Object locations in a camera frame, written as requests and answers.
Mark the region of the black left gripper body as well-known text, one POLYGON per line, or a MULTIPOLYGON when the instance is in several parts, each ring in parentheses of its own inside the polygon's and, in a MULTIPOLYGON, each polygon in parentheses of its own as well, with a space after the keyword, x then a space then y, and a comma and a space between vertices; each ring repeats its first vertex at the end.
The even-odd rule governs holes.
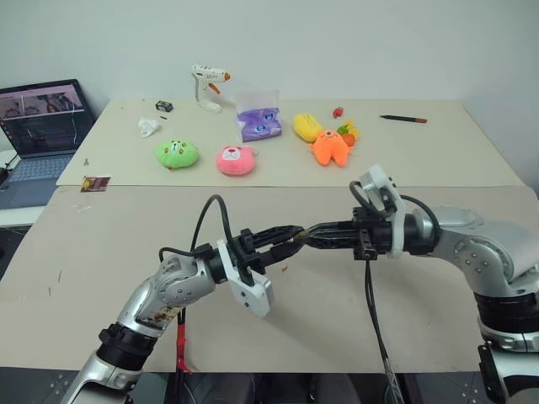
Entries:
POLYGON ((257 274, 265 274, 265 268, 261 267, 260 254, 261 247, 253 245, 253 234, 250 229, 245 228, 240 231, 237 237, 232 239, 232 252, 241 281, 247 286, 254 286, 252 271, 257 274))

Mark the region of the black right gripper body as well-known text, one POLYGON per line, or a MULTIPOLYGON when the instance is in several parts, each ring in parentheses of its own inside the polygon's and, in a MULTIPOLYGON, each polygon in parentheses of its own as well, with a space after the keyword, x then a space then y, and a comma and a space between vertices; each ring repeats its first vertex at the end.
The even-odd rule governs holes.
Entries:
POLYGON ((377 260, 391 251, 391 222, 384 217, 370 213, 366 208, 353 209, 352 222, 357 231, 354 242, 354 260, 377 260))

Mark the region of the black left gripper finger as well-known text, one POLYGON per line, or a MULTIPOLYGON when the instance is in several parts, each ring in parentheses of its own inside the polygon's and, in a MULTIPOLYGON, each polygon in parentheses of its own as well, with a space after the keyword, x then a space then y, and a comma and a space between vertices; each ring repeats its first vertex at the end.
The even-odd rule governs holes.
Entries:
POLYGON ((301 242, 283 242, 271 247, 268 251, 260 254, 260 264, 266 268, 276 263, 280 263, 298 253, 303 247, 301 242))
POLYGON ((294 237, 303 231, 302 226, 274 226, 269 229, 253 234, 253 245, 255 247, 265 247, 277 245, 282 242, 293 240, 294 237))

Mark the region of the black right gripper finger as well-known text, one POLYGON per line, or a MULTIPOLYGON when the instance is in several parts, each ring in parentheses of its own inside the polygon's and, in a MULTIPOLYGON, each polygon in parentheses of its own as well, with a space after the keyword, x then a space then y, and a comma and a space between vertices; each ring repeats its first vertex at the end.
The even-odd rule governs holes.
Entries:
POLYGON ((309 238, 354 238, 358 232, 353 221, 322 222, 305 230, 309 238))
POLYGON ((304 238, 304 244, 322 250, 354 249, 358 245, 356 237, 333 237, 328 235, 309 235, 304 238))

